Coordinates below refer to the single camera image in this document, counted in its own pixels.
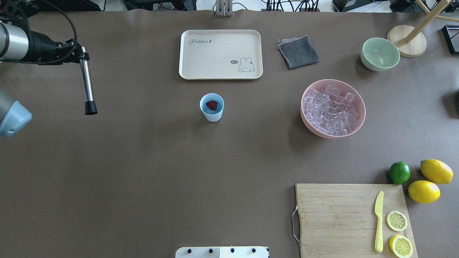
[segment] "gray cloth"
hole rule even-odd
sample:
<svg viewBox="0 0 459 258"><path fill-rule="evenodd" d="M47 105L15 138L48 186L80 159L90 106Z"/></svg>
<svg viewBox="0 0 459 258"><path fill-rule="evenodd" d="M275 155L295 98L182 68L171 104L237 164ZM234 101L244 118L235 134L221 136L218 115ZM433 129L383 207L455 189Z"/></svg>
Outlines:
<svg viewBox="0 0 459 258"><path fill-rule="evenodd" d="M277 46L290 69L319 61L319 55L307 35L301 38L283 39Z"/></svg>

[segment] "metal rod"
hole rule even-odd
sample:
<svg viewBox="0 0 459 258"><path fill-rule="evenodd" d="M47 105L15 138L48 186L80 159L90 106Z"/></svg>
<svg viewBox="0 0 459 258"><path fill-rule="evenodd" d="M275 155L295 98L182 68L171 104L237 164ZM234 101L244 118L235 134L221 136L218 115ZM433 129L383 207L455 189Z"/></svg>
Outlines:
<svg viewBox="0 0 459 258"><path fill-rule="evenodd" d="M83 54L86 51L86 49L83 46L81 46L81 50L83 51ZM84 59L80 59L80 66L81 66L81 75L83 76L84 100L94 101L93 96L92 96L91 78L89 77L88 61Z"/></svg>

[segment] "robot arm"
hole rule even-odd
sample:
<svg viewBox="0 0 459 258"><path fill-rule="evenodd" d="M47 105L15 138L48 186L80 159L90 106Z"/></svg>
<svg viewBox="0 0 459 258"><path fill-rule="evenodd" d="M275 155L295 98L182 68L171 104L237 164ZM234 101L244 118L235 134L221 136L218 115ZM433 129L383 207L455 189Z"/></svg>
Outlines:
<svg viewBox="0 0 459 258"><path fill-rule="evenodd" d="M66 17L73 28L74 39L65 43L55 42L44 34L30 30L28 18L39 12L37 1L48 4ZM88 61L89 55L77 42L72 21L51 3L45 0L11 0L0 11L0 62L38 65L79 63L84 84L85 113L94 115L97 114L97 109L92 95ZM1 136L12 136L32 119L32 115L24 110L27 111L19 102L13 101L5 92L0 91Z"/></svg>

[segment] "cable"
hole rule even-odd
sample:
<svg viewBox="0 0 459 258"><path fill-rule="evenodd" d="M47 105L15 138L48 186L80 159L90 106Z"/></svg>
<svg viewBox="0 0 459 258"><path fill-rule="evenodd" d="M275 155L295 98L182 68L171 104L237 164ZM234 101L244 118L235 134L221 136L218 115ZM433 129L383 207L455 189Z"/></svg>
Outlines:
<svg viewBox="0 0 459 258"><path fill-rule="evenodd" d="M280 0L277 1L277 10L279 11L279 5L280 5L280 9L282 11L284 11L284 8L282 7L282 4L280 4Z"/></svg>
<svg viewBox="0 0 459 258"><path fill-rule="evenodd" d="M43 3L47 4L47 5L49 5L51 8L56 9L56 11L61 13L68 20L68 22L70 23L70 26L72 26L73 36L74 36L74 40L75 40L73 46L70 48L70 50L68 51L67 54L65 54L63 57L61 57L61 58L59 58L57 60L54 60L54 61L25 62L25 61L16 61L16 60L9 60L9 59L1 59L0 58L0 62L21 63L21 64L52 64L52 63L56 63L56 62L60 62L60 61L65 60L76 49L76 47L77 47L77 29L75 28L75 26L73 25L73 22L70 20L70 18L67 16L67 14L65 14L61 9L57 8L54 4L52 4L52 3L50 3L50 2L48 2L46 0L37 0L37 1L43 2Z"/></svg>
<svg viewBox="0 0 459 258"><path fill-rule="evenodd" d="M412 12L416 12L416 3L410 2L411 7L413 8Z"/></svg>
<svg viewBox="0 0 459 258"><path fill-rule="evenodd" d="M267 2L265 2L265 1L263 1L263 0L260 0L260 1L261 1L262 3L265 3L265 4L266 4L266 11L268 11L268 10L269 10L269 3L270 3L270 0L267 0ZM297 8L295 9L295 7L293 6L293 3L292 3L292 2L301 2L301 3L303 3L303 2L305 2L305 0L285 0L285 1L278 1L278 3L280 4L282 10L283 10L283 8L282 8L282 3L289 3L290 6L291 6L291 11L295 12L295 11L298 10L298 7L299 7L299 6L297 6Z"/></svg>
<svg viewBox="0 0 459 258"><path fill-rule="evenodd" d="M102 11L105 11L105 5L107 4L107 0L104 2L104 9Z"/></svg>
<svg viewBox="0 0 459 258"><path fill-rule="evenodd" d="M311 6L308 8L308 11L313 11L313 9L314 9L314 5L315 5L314 1L311 0L311 3L312 3L312 4L311 4Z"/></svg>
<svg viewBox="0 0 459 258"><path fill-rule="evenodd" d="M439 1L435 1L435 4L432 5L431 10L432 10L433 8L435 8L435 7L438 5L438 2L439 2Z"/></svg>
<svg viewBox="0 0 459 258"><path fill-rule="evenodd" d="M235 4L240 4L240 5L241 5L242 7L244 7L246 10L248 10L247 7L245 7L245 6L244 6L243 4L241 4L241 3L234 2L233 5L235 5Z"/></svg>
<svg viewBox="0 0 459 258"><path fill-rule="evenodd" d="M158 9L153 10L153 11L158 11L158 10L161 9L161 8L162 8L162 3L159 4L159 8L158 8Z"/></svg>
<svg viewBox="0 0 459 258"><path fill-rule="evenodd" d="M297 6L297 8L294 11L297 11L298 9L300 9L300 11L301 11L301 6L303 6L303 4L305 2L306 2L306 0L302 0L301 3Z"/></svg>

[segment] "wooden lamp base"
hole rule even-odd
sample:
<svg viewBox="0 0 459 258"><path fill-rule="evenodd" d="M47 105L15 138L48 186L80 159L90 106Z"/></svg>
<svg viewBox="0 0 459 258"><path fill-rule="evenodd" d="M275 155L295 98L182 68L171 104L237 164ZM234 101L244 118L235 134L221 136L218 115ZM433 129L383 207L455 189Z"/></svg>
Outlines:
<svg viewBox="0 0 459 258"><path fill-rule="evenodd" d="M387 33L387 39L398 48L401 56L418 57L427 48L427 40L422 33L417 34L410 42L406 42L405 38L413 30L414 27L409 25L398 25Z"/></svg>

